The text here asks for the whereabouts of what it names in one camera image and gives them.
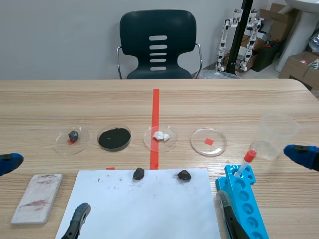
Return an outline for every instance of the plastic beaker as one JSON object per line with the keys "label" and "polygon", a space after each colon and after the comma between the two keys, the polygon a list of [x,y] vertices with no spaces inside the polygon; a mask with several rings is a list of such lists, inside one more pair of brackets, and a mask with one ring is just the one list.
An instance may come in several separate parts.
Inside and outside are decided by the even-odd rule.
{"label": "plastic beaker", "polygon": [[262,116],[261,124],[250,149],[257,156],[271,160],[278,157],[290,139],[298,133],[300,125],[287,115],[268,113]]}

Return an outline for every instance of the blue plastic rack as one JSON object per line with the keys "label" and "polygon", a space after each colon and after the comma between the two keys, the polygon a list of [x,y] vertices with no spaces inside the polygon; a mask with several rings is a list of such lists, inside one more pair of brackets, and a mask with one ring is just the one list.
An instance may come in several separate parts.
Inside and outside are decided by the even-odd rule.
{"label": "blue plastic rack", "polygon": [[247,166],[241,177],[236,178],[234,174],[239,167],[240,165],[225,167],[226,176],[216,180],[217,190],[224,190],[229,194],[234,214],[250,239],[269,239],[251,188],[256,182],[253,170]]}

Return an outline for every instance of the chair metal leg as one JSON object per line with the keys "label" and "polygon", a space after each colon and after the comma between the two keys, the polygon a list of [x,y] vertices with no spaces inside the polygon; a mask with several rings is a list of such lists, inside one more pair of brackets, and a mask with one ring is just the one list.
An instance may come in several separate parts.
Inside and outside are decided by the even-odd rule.
{"label": "chair metal leg", "polygon": [[119,76],[120,76],[120,79],[122,79],[122,75],[121,75],[121,69],[120,69],[120,55],[119,55],[119,50],[121,49],[122,47],[118,47],[117,49],[117,55],[118,55],[118,72],[119,72]]}
{"label": "chair metal leg", "polygon": [[199,59],[200,59],[200,67],[199,67],[199,71],[197,72],[196,76],[195,76],[195,79],[197,78],[197,76],[199,75],[200,71],[201,71],[201,68],[203,66],[203,57],[201,55],[201,48],[200,48],[200,45],[198,43],[195,43],[197,46],[198,46],[198,51],[199,51]]}

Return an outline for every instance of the black container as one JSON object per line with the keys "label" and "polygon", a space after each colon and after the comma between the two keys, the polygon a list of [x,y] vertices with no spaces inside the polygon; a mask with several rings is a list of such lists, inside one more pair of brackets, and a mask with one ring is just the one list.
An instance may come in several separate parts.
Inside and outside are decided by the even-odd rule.
{"label": "black container", "polygon": [[279,42],[279,40],[274,40],[269,44],[264,45],[259,50],[252,69],[254,71],[260,72],[269,66],[273,62],[276,53],[279,52],[280,46],[281,42]]}

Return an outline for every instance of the tiled floor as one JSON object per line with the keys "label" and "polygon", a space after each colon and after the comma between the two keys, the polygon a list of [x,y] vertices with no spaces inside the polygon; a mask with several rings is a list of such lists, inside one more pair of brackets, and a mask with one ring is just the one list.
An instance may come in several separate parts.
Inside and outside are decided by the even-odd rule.
{"label": "tiled floor", "polygon": [[270,66],[266,67],[264,70],[260,72],[256,72],[253,70],[249,70],[247,72],[239,73],[236,72],[237,76],[246,79],[277,79],[279,76],[279,72],[275,71],[275,65],[277,61],[274,61]]}

